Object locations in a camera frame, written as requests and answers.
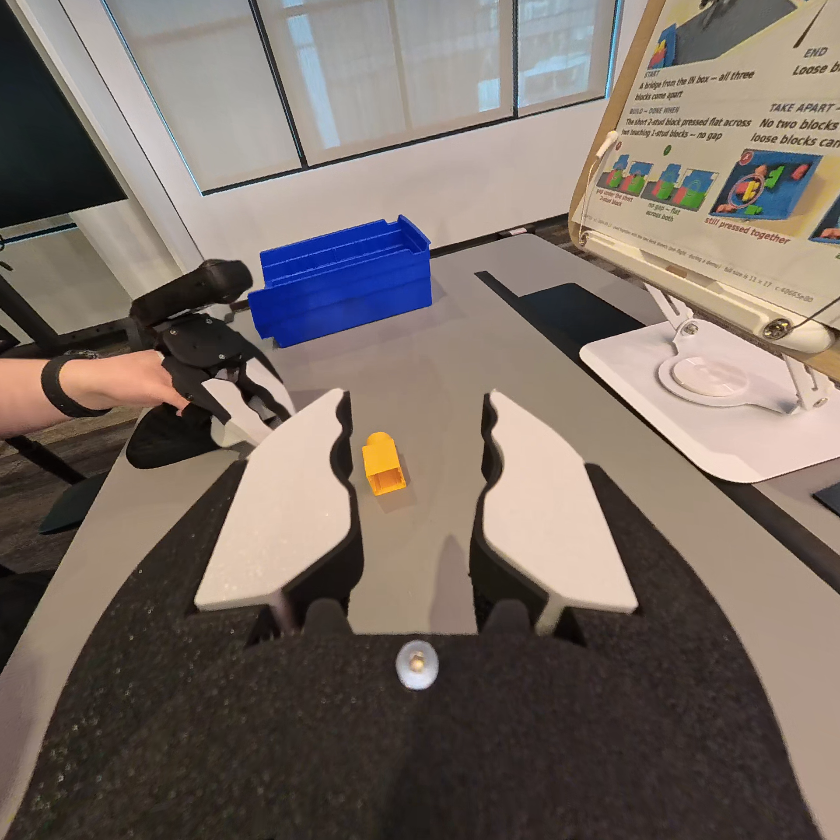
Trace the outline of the yellow toy block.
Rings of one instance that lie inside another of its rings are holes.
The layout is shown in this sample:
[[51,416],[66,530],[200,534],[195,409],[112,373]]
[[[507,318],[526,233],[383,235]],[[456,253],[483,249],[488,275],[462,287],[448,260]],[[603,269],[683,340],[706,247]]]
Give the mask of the yellow toy block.
[[375,497],[406,488],[400,457],[391,435],[372,433],[362,447],[362,457],[364,474]]

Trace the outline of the white stand base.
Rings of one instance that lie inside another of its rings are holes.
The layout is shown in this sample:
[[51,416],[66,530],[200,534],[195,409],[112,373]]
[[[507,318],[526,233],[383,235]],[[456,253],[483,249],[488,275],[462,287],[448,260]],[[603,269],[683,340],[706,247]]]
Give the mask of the white stand base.
[[839,457],[838,391],[646,284],[661,323],[586,344],[581,360],[709,476],[756,484]]

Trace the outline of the black wristband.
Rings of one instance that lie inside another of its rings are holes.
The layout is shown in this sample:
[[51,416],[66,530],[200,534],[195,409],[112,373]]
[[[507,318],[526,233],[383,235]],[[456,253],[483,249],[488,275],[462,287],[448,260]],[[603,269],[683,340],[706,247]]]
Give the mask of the black wristband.
[[70,419],[101,417],[111,412],[111,408],[93,409],[81,405],[70,397],[60,383],[60,374],[64,367],[73,361],[99,361],[100,356],[93,352],[64,353],[45,363],[40,375],[40,384],[46,400],[65,417]]

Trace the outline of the frosted glass window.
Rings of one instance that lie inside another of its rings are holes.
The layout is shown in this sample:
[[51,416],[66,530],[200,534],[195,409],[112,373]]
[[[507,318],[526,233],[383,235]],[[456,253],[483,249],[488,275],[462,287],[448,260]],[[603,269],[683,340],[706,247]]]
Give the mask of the frosted glass window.
[[604,99],[623,2],[107,1],[203,195]]

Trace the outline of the large black screen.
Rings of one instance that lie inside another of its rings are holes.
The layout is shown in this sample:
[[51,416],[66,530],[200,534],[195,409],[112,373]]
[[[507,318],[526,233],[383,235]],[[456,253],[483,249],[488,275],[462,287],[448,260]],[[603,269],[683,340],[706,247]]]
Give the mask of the large black screen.
[[1,2],[1,227],[126,194],[6,2]]

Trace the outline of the person's left forearm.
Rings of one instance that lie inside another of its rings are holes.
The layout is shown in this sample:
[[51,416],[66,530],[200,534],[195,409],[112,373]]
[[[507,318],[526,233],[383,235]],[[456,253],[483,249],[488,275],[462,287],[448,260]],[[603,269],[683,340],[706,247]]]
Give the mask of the person's left forearm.
[[26,436],[68,417],[46,397],[41,375],[46,360],[1,359],[1,439]]

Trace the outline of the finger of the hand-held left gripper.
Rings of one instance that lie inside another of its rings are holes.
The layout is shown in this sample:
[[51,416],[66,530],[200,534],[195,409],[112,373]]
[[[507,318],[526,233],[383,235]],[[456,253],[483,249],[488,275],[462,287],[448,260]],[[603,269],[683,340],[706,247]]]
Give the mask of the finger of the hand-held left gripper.
[[279,426],[295,415],[289,391],[266,360],[251,358],[241,366],[241,394],[264,425]]
[[275,398],[270,389],[248,379],[230,381],[210,377],[201,383],[207,396],[210,411],[224,426],[226,432],[239,433],[247,443],[258,446],[273,432],[264,417],[250,405],[258,399],[269,411],[275,408]]

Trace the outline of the grey desk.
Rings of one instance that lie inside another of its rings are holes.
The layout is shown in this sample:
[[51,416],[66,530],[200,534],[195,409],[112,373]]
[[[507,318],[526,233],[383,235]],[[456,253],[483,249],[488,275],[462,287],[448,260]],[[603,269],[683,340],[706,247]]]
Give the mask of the grey desk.
[[[269,356],[305,406],[334,387],[353,409],[353,483],[364,574],[350,622],[364,633],[465,632],[472,622],[469,535],[480,474],[483,395],[498,389],[599,465],[692,566],[740,636],[825,838],[838,838],[838,593],[743,505],[772,502],[837,545],[838,521],[810,498],[837,468],[782,488],[723,489],[490,289],[515,295],[573,282],[637,320],[652,303],[532,235],[432,260],[434,303]],[[362,447],[395,441],[406,488],[375,497]]]

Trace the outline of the dark chair part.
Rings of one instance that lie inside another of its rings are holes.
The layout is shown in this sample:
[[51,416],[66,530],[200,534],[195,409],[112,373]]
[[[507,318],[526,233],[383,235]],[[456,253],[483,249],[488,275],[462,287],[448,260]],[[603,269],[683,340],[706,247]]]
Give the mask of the dark chair part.
[[70,485],[38,526],[38,534],[49,536],[78,529],[108,477],[103,472]]

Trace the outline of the blue plastic bin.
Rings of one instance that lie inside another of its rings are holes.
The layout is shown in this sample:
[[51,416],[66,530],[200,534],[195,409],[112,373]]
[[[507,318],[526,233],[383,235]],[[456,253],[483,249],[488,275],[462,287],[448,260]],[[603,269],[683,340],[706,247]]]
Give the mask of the blue plastic bin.
[[288,348],[427,308],[430,247],[401,215],[262,251],[264,286],[248,294],[255,328]]

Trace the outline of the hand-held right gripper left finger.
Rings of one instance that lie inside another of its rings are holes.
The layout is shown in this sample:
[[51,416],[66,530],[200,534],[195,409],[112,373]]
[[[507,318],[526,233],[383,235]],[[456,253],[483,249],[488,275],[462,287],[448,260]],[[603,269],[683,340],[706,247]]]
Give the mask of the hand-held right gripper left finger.
[[351,394],[334,388],[254,449],[197,587],[199,612],[266,606],[291,634],[313,602],[350,596],[363,571],[352,432]]

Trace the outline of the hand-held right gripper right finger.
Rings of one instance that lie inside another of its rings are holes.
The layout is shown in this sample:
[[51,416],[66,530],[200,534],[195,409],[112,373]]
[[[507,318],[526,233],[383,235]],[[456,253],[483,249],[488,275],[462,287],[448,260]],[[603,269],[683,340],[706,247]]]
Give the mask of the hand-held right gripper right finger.
[[582,609],[638,609],[585,460],[550,425],[500,391],[484,395],[479,493],[471,532],[471,586],[483,633],[503,602],[531,630],[555,635]]

